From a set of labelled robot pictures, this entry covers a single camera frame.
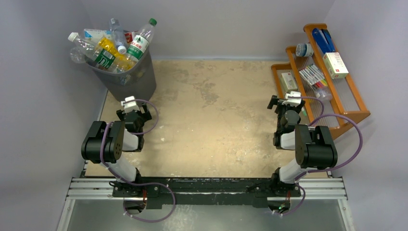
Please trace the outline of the green label clear bottle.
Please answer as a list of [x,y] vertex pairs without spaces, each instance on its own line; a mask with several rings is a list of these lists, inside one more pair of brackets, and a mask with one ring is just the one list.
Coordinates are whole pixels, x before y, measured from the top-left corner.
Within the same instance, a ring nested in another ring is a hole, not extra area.
[[77,32],[72,32],[68,40],[74,43],[75,48],[94,63],[94,67],[104,71],[114,71],[116,57],[108,50],[91,40],[80,36]]

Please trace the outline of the blue label water bottle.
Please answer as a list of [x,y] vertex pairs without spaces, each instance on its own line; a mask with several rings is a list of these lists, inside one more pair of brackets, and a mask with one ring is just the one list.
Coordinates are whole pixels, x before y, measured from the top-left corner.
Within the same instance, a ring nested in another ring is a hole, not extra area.
[[110,30],[84,29],[83,33],[86,39],[94,42],[98,42],[103,37],[112,40],[112,34]]

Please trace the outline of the amber tea bottle red label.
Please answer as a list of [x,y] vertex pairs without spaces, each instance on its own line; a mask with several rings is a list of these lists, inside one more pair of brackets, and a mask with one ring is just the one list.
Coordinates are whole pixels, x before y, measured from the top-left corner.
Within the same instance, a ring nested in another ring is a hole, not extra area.
[[124,35],[125,35],[127,44],[130,44],[135,38],[135,36],[137,35],[137,31],[128,31],[128,32],[125,32]]

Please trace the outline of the green white label bottle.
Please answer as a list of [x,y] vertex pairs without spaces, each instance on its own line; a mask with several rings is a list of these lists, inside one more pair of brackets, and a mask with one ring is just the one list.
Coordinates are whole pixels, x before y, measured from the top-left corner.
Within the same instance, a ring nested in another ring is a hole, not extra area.
[[142,26],[131,41],[127,50],[128,57],[138,62],[148,49],[155,32],[157,21],[151,18],[147,24]]

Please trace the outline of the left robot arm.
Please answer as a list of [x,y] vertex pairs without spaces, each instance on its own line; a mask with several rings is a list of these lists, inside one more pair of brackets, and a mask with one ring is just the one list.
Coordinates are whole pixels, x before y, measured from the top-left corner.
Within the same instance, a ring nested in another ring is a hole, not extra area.
[[124,105],[116,112],[117,121],[106,123],[94,121],[81,146],[84,160],[100,164],[115,173],[116,180],[125,183],[125,191],[132,197],[143,192],[140,171],[125,157],[123,152],[141,152],[144,147],[145,122],[152,119],[151,113],[143,103]]

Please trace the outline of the yellow plastic bottle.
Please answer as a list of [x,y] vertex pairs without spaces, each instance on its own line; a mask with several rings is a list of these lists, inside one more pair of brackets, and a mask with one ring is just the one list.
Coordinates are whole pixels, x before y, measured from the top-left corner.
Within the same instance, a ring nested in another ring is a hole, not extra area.
[[111,72],[126,72],[132,69],[136,61],[130,57],[129,54],[120,54],[119,51],[116,49],[115,44],[106,37],[102,37],[98,41],[98,45],[109,52],[115,59],[113,60],[113,64],[109,67],[109,71]]

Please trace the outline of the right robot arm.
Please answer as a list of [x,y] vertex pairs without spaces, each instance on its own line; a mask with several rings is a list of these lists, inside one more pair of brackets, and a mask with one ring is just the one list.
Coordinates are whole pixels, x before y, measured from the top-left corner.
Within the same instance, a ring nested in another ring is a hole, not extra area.
[[273,95],[267,106],[267,109],[276,106],[277,127],[273,145],[277,149],[295,152],[290,163],[272,174],[270,189],[277,196],[287,192],[289,185],[295,184],[301,174],[325,170],[337,164],[338,154],[329,128],[301,124],[299,113],[305,103],[300,93],[292,91],[284,99]]

